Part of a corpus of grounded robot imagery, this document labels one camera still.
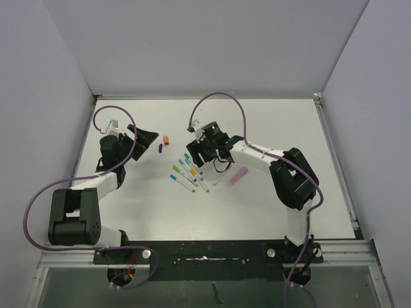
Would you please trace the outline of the orange highlighter cap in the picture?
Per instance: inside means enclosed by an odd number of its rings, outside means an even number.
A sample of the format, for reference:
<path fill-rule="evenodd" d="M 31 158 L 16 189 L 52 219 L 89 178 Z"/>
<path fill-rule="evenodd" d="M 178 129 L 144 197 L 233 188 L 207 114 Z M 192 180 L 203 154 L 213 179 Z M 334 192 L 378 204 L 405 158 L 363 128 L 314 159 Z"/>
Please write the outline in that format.
<path fill-rule="evenodd" d="M 163 143 L 164 143 L 165 146 L 168 146 L 170 144 L 170 140 L 169 140 L 168 136 L 165 135 L 163 137 Z"/>

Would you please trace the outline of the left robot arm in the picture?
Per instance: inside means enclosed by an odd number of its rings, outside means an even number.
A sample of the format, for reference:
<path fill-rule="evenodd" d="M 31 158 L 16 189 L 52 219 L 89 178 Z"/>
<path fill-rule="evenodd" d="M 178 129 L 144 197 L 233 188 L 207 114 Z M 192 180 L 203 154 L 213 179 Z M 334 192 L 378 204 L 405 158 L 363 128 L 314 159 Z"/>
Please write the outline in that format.
<path fill-rule="evenodd" d="M 138 160 L 159 134 L 132 124 L 127 129 L 134 133 L 133 138 L 112 126 L 100 139 L 96 178 L 54 191 L 48 227 L 48 239 L 53 246 L 109 247 L 108 256 L 118 264 L 130 258 L 126 232 L 102 225 L 99 201 L 125 181 L 125 167 L 118 164 Z"/>

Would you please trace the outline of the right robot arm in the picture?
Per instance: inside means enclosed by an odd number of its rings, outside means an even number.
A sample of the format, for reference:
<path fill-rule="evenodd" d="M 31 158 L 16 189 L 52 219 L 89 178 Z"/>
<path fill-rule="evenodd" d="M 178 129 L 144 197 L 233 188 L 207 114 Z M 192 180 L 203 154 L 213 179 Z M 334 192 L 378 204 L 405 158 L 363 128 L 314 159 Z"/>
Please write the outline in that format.
<path fill-rule="evenodd" d="M 244 137 L 229 137 L 215 121 L 202 124 L 194 120 L 188 131 L 195 134 L 195 140 L 186 147 L 196 166 L 221 160 L 250 166 L 271 176 L 277 197 L 287 208 L 286 238 L 291 242 L 286 246 L 287 257 L 293 262 L 306 258 L 309 248 L 305 241 L 310 236 L 307 217 L 316 195 L 312 183 L 319 184 L 319 180 L 301 151 L 257 148 L 246 143 Z"/>

